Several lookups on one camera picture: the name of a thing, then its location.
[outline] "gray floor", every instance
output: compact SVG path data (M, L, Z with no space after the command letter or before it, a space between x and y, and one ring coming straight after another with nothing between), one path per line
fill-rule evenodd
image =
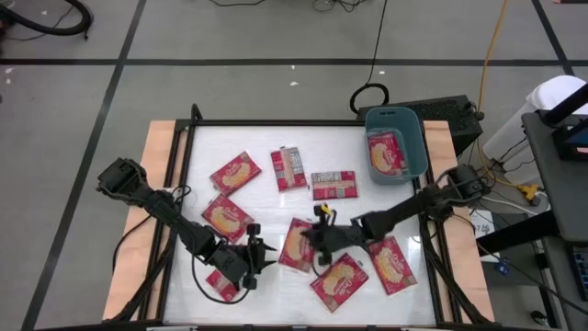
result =
M298 63L369 59L383 6L381 0L367 0L347 14L339 6L317 13L311 0L267 0L260 6L228 8L205 0L85 2L96 17L88 41L47 36L0 44L0 152L5 156L0 162L0 320L6 330L23 324L65 205L76 198L70 194L96 117L107 114L96 153L87 158L87 177L81 176L85 183L37 328L100 321L110 255L126 208L94 191L96 176L118 156L141 157L150 120L184 118L194 102L207 119L352 119L348 99L365 83L369 67ZM143 4L136 34L128 39L130 62L125 62L127 31ZM482 142L525 103L535 86L563 74L564 66L586 65L588 5L555 5L549 0L540 4L571 61L559 62L563 59L554 52L532 1L512 0L493 55L507 62L488 70ZM391 100L397 102L458 94L476 101L481 67L444 60L483 59L500 5L487 0L390 0L379 58L440 62L377 66L374 81L387 85ZM67 9L58 0L17 0L14 7L48 25ZM78 19L74 11L63 25ZM36 33L13 27L8 34L26 38ZM56 65L59 59L86 62ZM132 62L136 59L227 61L178 66L166 61L139 65ZM259 65L235 65L239 63L230 59L262 60L256 62ZM264 65L263 59L283 61ZM520 59L540 61L527 66L508 62ZM123 67L125 63L133 65ZM120 77L115 65L122 69ZM572 70L588 79L588 67ZM358 103L380 101L378 93L366 93ZM515 192L503 192L519 199ZM491 292L497 319L526 325L529 321L521 319L525 311L537 309L535 302L525 296L517 305L525 308L513 310L502 304L512 300L507 293Z

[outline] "blue basket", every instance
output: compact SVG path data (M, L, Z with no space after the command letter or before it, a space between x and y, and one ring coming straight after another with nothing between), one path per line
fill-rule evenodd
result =
M368 136L392 131L402 149L408 169L401 176L380 173L369 158ZM414 111L406 107L376 107L366 115L367 163L371 179L381 185L399 185L419 177L427 170L426 150L424 149L421 122Z

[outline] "wooden table frame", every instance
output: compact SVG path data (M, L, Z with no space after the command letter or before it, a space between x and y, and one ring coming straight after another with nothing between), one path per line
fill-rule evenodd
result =
M152 121L143 155L141 166L147 172L147 179L151 187L161 188L167 181L169 187L178 186L182 177L182 164L185 164L184 158L189 157L187 145L191 146L188 139L186 127L189 126L190 120L156 120ZM362 122L355 120L203 120L198 126L218 126L218 125L309 125L309 126L358 126ZM425 121L424 135L428 146L432 176L437 178L445 170L458 164L451 135L448 125L444 121ZM172 140L176 138L177 150L172 149ZM173 171L166 169L168 164L173 163ZM469 220L468 211L465 208L455 208L456 214ZM124 233L126 233L135 224L140 222L147 213L139 208L131 207ZM447 241L447 254L450 259L450 267L454 278L461 289L466 293L478 310L488 319L493 320L490 297L486 287L486 281L483 275L481 261L478 254L478 247L471 226L466 224L458 217L452 217L444 223L445 238ZM107 297L107 303L103 318L111 318L116 315L128 300L135 293L141 282L144 280L147 266L149 265L150 252L152 251L154 234L156 233L156 222L147 222L139 228L135 234L129 236L125 243L119 249L119 262L115 269L110 284L110 290ZM164 248L167 241L168 229L165 227L162 232L159 252ZM439 248L444 243L434 243L435 248ZM450 295L447 293L445 283L437 275L438 300L440 302L441 314L443 318L437 320L440 322L468 322L467 316L462 312L456 313L456 306L452 304ZM159 304L160 298L165 296L165 285L160 274L158 280L153 285L149 296L147 308L142 309L142 317L146 319L155 319L161 317L163 310Z

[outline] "yellow cable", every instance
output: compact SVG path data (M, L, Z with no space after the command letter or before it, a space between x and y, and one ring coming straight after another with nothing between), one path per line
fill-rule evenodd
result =
M486 51L486 58L484 59L484 66L481 69L481 80L480 80L480 96L478 97L478 108L477 111L481 111L481 102L484 99L484 81L486 79L486 68L488 67L488 61L492 56L492 49L494 48L494 43L496 42L496 37L498 36L498 32L500 31L500 27L503 24L504 13L506 13L506 7L508 5L508 0L503 1L503 8L500 11L500 16L498 17L498 22L496 22L496 28L494 28L494 33L492 34L492 40L490 41L490 46L488 46L488 51ZM484 160L484 156L482 156L481 148L480 148L480 140L476 140L476 144L478 146L478 154L480 155L480 160L484 169L486 170L486 175L492 179L494 179L497 183L501 183L504 185L512 186L515 188L521 188L520 185L516 185L513 183L502 181L496 176L493 176L486 165L486 161Z

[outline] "red snack box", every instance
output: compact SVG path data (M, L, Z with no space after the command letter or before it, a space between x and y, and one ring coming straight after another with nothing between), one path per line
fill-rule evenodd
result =
M356 173L335 171L311 174L314 200L357 198Z
M393 236L370 245L369 256L388 295L416 284L413 272Z
M239 292L231 281L227 280L222 276L221 272L216 269L206 277L206 282L210 284L214 291L216 291L226 302L232 301Z
M332 313L366 281L368 274L345 253L311 287Z
M367 141L369 159L374 168L383 175L402 175L402 170L406 168L406 161L392 132L369 136Z
M280 192L306 186L304 168L298 148L282 148L272 152L271 155L274 171L276 171L277 189Z
M255 164L247 152L243 152L212 174L210 180L220 193L228 197L259 173L261 173L259 166Z
M282 253L277 261L278 263L309 272L312 258L314 257L314 250L311 248L309 239L302 235L302 231L311 228L312 224L310 223L297 218L292 219L288 235L286 236L286 243L284 243Z
M232 243L236 243L241 238L247 224L254 222L251 216L222 194L202 212L202 217Z

